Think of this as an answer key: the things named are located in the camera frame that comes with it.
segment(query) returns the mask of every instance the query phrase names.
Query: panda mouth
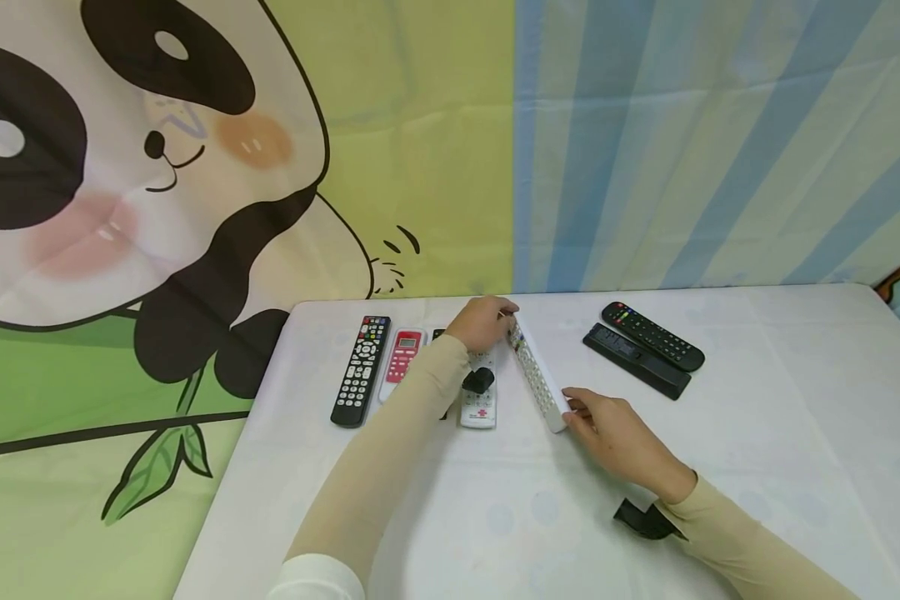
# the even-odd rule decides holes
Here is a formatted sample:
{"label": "panda mouth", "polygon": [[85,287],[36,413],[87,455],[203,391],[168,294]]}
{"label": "panda mouth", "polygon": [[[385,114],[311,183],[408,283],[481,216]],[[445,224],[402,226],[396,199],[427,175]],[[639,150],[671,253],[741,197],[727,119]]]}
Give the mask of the panda mouth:
{"label": "panda mouth", "polygon": [[203,151],[205,151],[205,150],[206,150],[206,146],[200,146],[200,149],[197,150],[196,154],[193,154],[192,157],[184,160],[184,162],[181,162],[179,164],[173,164],[172,162],[170,162],[170,158],[167,158],[167,154],[164,154],[163,159],[166,160],[167,164],[170,165],[171,169],[173,170],[173,181],[171,182],[170,185],[167,185],[166,187],[146,187],[144,189],[146,189],[148,192],[152,192],[154,194],[160,194],[160,193],[168,192],[168,191],[176,188],[177,183],[179,181],[179,178],[177,176],[177,170],[183,169],[183,167],[186,167],[186,166],[189,166],[189,165],[195,163],[198,158],[203,156]]}

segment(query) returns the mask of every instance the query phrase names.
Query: bamboo leaf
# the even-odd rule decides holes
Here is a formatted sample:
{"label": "bamboo leaf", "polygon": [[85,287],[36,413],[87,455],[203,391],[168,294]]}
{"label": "bamboo leaf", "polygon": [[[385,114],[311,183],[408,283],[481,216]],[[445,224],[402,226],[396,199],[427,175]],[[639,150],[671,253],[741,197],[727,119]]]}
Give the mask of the bamboo leaf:
{"label": "bamboo leaf", "polygon": [[212,478],[208,461],[208,444],[203,438],[199,425],[187,425],[180,436],[180,448],[183,450],[183,461],[197,475]]}
{"label": "bamboo leaf", "polygon": [[131,511],[170,490],[177,478],[183,451],[180,440],[183,428],[158,429],[130,457],[120,482],[103,505],[101,519],[107,525],[116,523]]}

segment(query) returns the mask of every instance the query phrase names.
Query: white remote control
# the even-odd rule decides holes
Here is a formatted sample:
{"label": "white remote control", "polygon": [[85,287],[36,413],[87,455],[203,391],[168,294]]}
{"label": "white remote control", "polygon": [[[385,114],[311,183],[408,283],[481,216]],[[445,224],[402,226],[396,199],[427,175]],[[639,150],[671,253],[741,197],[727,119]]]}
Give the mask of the white remote control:
{"label": "white remote control", "polygon": [[515,324],[509,331],[507,343],[516,354],[516,362],[523,371],[527,385],[530,386],[537,408],[547,422],[547,428],[553,433],[559,433],[566,429],[563,413],[570,412],[570,405],[563,397],[563,392],[560,392],[560,387],[553,383],[553,377],[547,366],[540,361],[539,349],[524,326],[520,313],[514,313],[513,316]]}
{"label": "white remote control", "polygon": [[[470,354],[470,371],[487,367],[496,377],[493,364],[493,348],[480,354]],[[497,382],[494,380],[486,392],[460,392],[460,424],[464,428],[493,429],[497,426]]]}

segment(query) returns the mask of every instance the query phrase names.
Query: beige sleeve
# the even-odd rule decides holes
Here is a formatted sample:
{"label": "beige sleeve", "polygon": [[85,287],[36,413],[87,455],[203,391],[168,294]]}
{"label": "beige sleeve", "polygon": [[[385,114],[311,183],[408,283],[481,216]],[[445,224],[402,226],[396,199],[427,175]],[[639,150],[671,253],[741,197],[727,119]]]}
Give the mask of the beige sleeve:
{"label": "beige sleeve", "polygon": [[684,550],[727,577],[744,600],[856,598],[702,478],[679,504],[657,500],[657,507],[687,538]]}
{"label": "beige sleeve", "polygon": [[307,511],[287,560],[323,554],[367,589],[377,545],[439,418],[470,373],[467,348],[443,335],[420,350],[400,382],[343,449]]}

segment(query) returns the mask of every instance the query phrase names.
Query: white sleeve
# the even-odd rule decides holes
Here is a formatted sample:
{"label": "white sleeve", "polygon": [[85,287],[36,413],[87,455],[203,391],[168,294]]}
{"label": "white sleeve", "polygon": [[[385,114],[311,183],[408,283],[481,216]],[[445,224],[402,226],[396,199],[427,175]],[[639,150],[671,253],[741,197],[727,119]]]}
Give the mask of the white sleeve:
{"label": "white sleeve", "polygon": [[366,596],[347,564],[325,554],[303,554],[280,567],[267,600],[366,600]]}

